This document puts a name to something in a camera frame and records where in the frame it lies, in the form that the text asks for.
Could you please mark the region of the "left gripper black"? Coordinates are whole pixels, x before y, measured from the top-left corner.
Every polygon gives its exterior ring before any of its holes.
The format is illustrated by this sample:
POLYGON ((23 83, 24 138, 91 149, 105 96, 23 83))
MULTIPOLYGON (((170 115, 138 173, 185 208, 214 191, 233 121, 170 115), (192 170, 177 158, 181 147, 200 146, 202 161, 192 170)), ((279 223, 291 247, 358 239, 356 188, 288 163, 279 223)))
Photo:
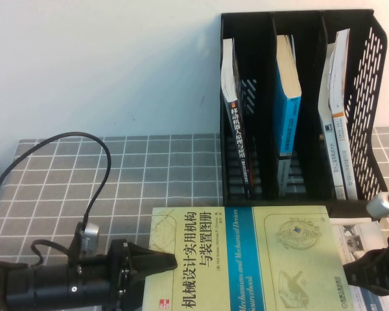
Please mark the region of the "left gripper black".
POLYGON ((126 239, 112 240, 108 251, 110 281, 107 310, 137 310, 143 304, 146 277, 178 267, 172 253, 142 248, 126 239))

